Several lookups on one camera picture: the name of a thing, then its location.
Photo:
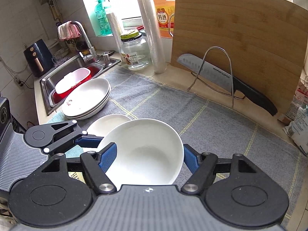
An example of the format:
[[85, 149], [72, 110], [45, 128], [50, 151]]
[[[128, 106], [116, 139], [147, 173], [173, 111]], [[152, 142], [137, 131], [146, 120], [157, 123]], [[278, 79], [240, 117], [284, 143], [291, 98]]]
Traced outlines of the sink soap dispenser pump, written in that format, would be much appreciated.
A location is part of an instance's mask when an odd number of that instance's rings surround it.
[[110, 65], [112, 65], [112, 62], [110, 60], [110, 52], [104, 52], [101, 55], [101, 60], [104, 64], [104, 67], [109, 67]]

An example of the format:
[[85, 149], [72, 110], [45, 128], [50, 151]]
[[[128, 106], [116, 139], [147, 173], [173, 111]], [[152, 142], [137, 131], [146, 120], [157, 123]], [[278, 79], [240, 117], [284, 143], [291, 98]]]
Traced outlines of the red washing basin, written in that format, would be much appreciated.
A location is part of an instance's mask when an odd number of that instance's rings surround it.
[[56, 85], [55, 90], [51, 95], [52, 104], [61, 102], [79, 85], [93, 78], [99, 73], [101, 68], [94, 64], [88, 67], [82, 67], [66, 74]]

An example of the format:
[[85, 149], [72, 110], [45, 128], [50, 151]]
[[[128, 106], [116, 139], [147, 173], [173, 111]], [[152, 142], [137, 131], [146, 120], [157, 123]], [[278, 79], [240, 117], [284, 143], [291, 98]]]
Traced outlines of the white colander basket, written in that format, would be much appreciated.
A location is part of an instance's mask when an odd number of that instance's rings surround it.
[[79, 68], [64, 76], [55, 86], [59, 95], [70, 94], [77, 86], [90, 79], [91, 71], [88, 68]]

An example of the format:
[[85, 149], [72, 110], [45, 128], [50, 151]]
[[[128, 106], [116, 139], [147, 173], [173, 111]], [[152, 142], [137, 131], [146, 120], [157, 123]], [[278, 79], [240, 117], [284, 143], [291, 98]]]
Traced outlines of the santoku kitchen knife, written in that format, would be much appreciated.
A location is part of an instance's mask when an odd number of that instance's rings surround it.
[[[201, 68], [202, 61], [203, 60], [201, 58], [189, 53], [182, 54], [177, 59], [179, 64], [185, 66], [195, 73], [198, 73], [199, 69]], [[274, 116], [278, 113], [277, 108], [273, 102], [267, 98], [267, 96], [257, 91], [245, 82], [241, 81], [240, 79], [232, 77], [226, 71], [223, 71], [222, 69], [212, 65], [207, 61], [204, 61], [202, 70], [200, 71], [199, 75], [228, 92], [231, 92], [231, 81], [233, 81], [234, 91], [239, 90], [242, 92], [250, 101], [265, 109], [271, 116]]]

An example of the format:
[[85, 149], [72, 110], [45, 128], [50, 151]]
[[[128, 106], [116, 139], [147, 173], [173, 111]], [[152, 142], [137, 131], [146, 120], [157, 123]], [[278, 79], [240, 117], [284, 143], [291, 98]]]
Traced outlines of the short plastic bag roll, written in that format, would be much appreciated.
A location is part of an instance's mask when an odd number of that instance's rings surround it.
[[107, 13], [106, 16], [107, 16], [109, 25], [111, 27], [113, 38], [115, 39], [117, 51], [121, 53], [122, 52], [121, 34], [124, 31], [123, 24], [121, 21], [118, 21], [116, 15], [113, 12]]

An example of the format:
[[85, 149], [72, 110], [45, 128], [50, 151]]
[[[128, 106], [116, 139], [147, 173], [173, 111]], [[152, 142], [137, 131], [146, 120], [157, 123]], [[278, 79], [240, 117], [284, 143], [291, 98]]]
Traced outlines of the orange cooking wine jug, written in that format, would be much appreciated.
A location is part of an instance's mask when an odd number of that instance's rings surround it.
[[162, 38], [172, 38], [174, 18], [170, 16], [175, 11], [175, 0], [153, 0], [155, 5], [156, 17]]

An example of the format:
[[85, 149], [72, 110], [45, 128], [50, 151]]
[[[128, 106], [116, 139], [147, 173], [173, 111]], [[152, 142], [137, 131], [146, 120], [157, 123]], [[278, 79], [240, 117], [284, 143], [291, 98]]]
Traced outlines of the white plate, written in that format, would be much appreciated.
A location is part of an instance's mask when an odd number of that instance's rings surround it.
[[64, 102], [62, 113], [68, 119], [87, 119], [97, 114], [108, 102], [111, 87], [73, 92]]
[[67, 117], [82, 115], [98, 106], [109, 91], [110, 83], [105, 78], [88, 80], [68, 95], [62, 113]]
[[111, 90], [108, 92], [108, 94], [107, 94], [106, 98], [104, 99], [104, 101], [101, 102], [95, 109], [91, 110], [89, 113], [84, 113], [81, 116], [73, 116], [73, 117], [69, 117], [69, 116], [65, 115], [65, 117], [67, 119], [70, 119], [70, 120], [84, 120], [84, 119], [88, 119], [88, 118], [94, 116], [95, 114], [99, 113], [104, 108], [104, 106], [108, 102], [110, 94], [111, 94]]

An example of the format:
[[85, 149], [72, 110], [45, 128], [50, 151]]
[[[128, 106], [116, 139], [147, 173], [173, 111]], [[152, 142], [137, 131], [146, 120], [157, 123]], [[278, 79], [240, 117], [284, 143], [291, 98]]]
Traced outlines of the white plate back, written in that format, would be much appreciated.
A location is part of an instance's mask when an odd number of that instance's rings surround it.
[[109, 91], [110, 83], [105, 78], [88, 80], [68, 95], [62, 113], [67, 117], [82, 115], [98, 106]]

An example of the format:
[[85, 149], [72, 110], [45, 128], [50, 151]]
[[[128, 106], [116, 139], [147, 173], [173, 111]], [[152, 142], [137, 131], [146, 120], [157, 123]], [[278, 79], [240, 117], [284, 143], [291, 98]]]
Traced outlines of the glass jar yellow lid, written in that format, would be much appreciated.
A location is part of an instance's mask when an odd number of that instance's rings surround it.
[[120, 39], [121, 55], [130, 70], [141, 70], [150, 64], [148, 43], [138, 30], [125, 30]]

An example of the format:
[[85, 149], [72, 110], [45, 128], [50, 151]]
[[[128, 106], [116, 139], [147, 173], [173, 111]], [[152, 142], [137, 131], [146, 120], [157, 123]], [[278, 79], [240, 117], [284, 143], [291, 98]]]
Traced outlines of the grey blue checked towel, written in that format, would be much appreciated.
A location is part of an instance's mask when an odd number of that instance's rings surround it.
[[247, 117], [196, 94], [164, 85], [125, 68], [106, 75], [111, 96], [95, 116], [79, 121], [83, 130], [97, 119], [122, 114], [130, 119], [153, 118], [173, 127], [184, 143], [198, 152], [230, 158], [241, 153], [286, 191], [287, 226], [300, 195], [307, 158], [291, 143]]

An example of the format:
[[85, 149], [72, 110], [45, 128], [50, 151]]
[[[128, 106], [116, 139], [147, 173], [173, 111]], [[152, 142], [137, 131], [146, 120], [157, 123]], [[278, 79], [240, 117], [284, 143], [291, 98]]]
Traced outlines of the dark blue air fryer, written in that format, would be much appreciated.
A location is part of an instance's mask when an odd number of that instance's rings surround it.
[[32, 74], [39, 78], [54, 66], [52, 54], [42, 39], [30, 45], [23, 52]]

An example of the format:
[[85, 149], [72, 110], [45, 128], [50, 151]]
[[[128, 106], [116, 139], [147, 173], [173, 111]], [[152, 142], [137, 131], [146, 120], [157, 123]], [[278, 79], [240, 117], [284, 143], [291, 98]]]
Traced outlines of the pink dish cloth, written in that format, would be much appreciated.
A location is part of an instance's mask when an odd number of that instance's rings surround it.
[[77, 26], [72, 21], [63, 23], [57, 27], [59, 40], [71, 40], [81, 36]]

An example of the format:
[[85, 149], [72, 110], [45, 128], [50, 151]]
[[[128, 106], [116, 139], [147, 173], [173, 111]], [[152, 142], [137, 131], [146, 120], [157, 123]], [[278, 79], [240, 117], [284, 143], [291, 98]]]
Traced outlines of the white plastic food bag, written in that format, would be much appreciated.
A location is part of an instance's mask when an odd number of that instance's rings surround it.
[[307, 119], [307, 75], [302, 74], [288, 111], [278, 118], [287, 126], [285, 134], [291, 138], [299, 150], [307, 157], [308, 119]]

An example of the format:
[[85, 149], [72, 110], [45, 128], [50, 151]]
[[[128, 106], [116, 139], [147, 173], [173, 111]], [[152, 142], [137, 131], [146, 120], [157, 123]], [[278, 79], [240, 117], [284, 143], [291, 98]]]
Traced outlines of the tall plastic cup stack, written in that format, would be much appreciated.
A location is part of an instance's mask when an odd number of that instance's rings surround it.
[[160, 30], [153, 0], [137, 0], [144, 24], [153, 69], [156, 74], [162, 74], [167, 69]]

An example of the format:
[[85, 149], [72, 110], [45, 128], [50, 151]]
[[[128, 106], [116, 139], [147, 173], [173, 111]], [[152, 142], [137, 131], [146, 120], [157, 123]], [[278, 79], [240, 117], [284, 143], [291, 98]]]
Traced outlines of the white floral bowl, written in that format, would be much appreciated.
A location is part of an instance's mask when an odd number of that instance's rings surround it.
[[171, 185], [178, 177], [184, 147], [178, 133], [156, 119], [135, 119], [113, 129], [99, 143], [117, 147], [106, 175], [117, 189], [122, 185]]
[[88, 127], [87, 132], [88, 134], [96, 135], [97, 137], [105, 137], [113, 129], [130, 120], [131, 119], [128, 116], [122, 114], [106, 115], [94, 121]]

